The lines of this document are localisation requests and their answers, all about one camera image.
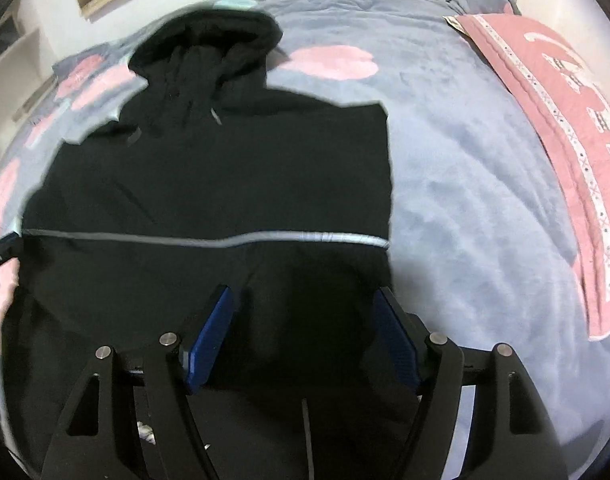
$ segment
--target silver bolt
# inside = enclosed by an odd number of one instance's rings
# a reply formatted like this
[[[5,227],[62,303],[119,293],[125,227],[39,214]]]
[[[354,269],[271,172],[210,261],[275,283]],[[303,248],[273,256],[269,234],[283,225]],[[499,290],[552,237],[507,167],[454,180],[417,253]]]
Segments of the silver bolt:
[[[514,353],[512,347],[505,343],[501,343],[500,345],[498,345],[496,347],[496,351],[498,351],[498,353],[501,354],[503,357],[509,357]]]
[[[159,337],[159,343],[163,346],[170,346],[176,342],[176,334],[174,332],[165,332],[161,337]]]
[[[96,356],[96,358],[98,358],[98,359],[105,359],[105,358],[106,358],[106,357],[108,357],[108,356],[109,356],[109,354],[111,354],[111,353],[112,353],[112,349],[111,349],[111,348],[109,348],[109,346],[99,346],[99,347],[96,349],[96,352],[95,352],[95,354],[94,354],[94,355],[95,355],[95,356]]]
[[[432,332],[429,335],[429,341],[435,345],[444,345],[447,343],[447,336],[445,334],[441,334],[440,332]]]

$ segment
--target mint green spot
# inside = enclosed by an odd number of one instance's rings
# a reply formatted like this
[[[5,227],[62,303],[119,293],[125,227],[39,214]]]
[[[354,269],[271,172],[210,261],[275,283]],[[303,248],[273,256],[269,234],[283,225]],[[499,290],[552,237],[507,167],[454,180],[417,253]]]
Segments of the mint green spot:
[[[248,10],[256,7],[254,0],[218,0],[214,3],[214,9]]]

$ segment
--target folded black jacket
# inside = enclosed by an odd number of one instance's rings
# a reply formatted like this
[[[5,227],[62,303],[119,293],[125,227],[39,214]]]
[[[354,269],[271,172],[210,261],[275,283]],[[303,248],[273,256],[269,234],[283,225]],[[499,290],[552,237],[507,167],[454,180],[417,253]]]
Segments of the folded black jacket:
[[[268,89],[280,37],[257,12],[168,22],[129,63],[147,88],[63,144],[29,199],[3,372],[36,468],[94,350],[182,332],[220,283],[239,314],[212,385],[367,382],[371,297],[390,285],[386,115]]]

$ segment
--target bed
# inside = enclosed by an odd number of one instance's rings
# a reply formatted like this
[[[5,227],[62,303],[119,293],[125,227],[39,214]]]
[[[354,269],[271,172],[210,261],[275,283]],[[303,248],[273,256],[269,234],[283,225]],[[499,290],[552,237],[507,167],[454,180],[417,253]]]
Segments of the bed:
[[[580,478],[610,438],[610,334],[588,338],[574,272],[578,240],[541,138],[472,37],[445,19],[517,14],[515,1],[201,5],[275,17],[284,36],[269,60],[270,86],[337,104],[384,105],[397,298],[461,346],[511,344],[549,410],[570,478]],[[54,66],[55,87],[0,160],[0,235],[18,229],[24,200],[61,142],[79,142],[144,87],[127,61],[167,19]],[[15,272],[14,262],[0,270],[0,321]],[[445,479],[460,473],[471,389],[464,390]]]

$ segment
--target pink pillowcase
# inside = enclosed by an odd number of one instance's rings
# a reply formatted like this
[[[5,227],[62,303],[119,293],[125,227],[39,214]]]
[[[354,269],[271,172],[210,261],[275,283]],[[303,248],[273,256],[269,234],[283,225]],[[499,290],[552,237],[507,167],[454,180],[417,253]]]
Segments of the pink pillowcase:
[[[516,97],[558,175],[579,244],[590,339],[610,334],[610,104],[557,33],[523,16],[458,16]]]

